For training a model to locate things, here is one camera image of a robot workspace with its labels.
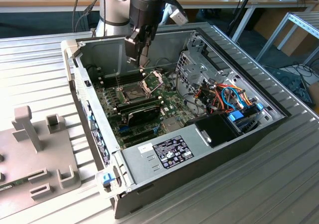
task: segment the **open computer chassis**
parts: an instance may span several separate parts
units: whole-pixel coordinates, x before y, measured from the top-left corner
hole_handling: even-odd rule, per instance
[[[144,70],[126,63],[121,36],[76,44],[79,112],[116,219],[248,151],[290,116],[200,28],[159,32]],[[208,93],[219,84],[241,89],[221,87],[229,98],[216,108]]]

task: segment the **wooden table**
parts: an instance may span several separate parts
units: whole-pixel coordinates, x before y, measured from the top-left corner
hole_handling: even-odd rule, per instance
[[[72,11],[75,0],[0,0],[0,12],[49,12]],[[77,10],[86,8],[93,0],[79,0]],[[178,0],[185,9],[191,8],[234,8],[238,0]],[[311,11],[317,1],[308,0],[306,3],[281,2],[279,0],[251,0],[247,4],[247,11],[241,20],[232,40],[236,42],[244,30],[254,10],[258,7],[299,7],[305,6],[306,11]],[[94,7],[99,10],[99,3]]]

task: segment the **metal shelf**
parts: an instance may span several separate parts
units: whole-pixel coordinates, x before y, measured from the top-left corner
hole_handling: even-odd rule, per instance
[[[293,32],[296,30],[297,26],[301,27],[317,39],[319,39],[319,12],[313,11],[313,12],[294,12],[290,13],[288,12],[284,19],[280,22],[274,33],[271,35],[271,37],[268,39],[267,43],[263,47],[263,49],[260,51],[258,56],[256,57],[256,61],[259,61],[261,57],[269,50],[271,45],[276,40],[279,33],[285,28],[288,21],[292,21],[296,26],[294,26],[287,36],[284,38],[284,40],[281,42],[281,44],[278,46],[278,49],[281,49],[281,47],[284,46],[284,44],[287,42],[287,40],[290,38],[290,36],[293,34]],[[304,63],[308,63],[319,51],[319,47],[304,61]]]

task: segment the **power supply label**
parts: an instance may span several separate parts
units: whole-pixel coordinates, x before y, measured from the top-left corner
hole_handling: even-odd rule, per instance
[[[194,157],[181,136],[156,144],[153,149],[166,169]]]

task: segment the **green circuit board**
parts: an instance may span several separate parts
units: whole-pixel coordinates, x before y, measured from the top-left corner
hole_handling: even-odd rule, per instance
[[[151,95],[148,95],[148,92],[143,89],[141,82],[107,89],[100,85],[95,86],[96,94],[122,149],[182,128],[188,120],[196,117],[196,111],[191,111],[183,103],[183,98],[172,89],[174,81],[165,75],[161,75],[161,78],[163,83],[157,89],[155,88],[160,84],[158,77],[150,74],[145,79],[149,90],[154,90]],[[160,114],[143,124],[128,127],[124,124],[125,115],[114,111],[118,105],[132,104],[154,97],[161,97],[160,100],[156,101],[160,106]]]

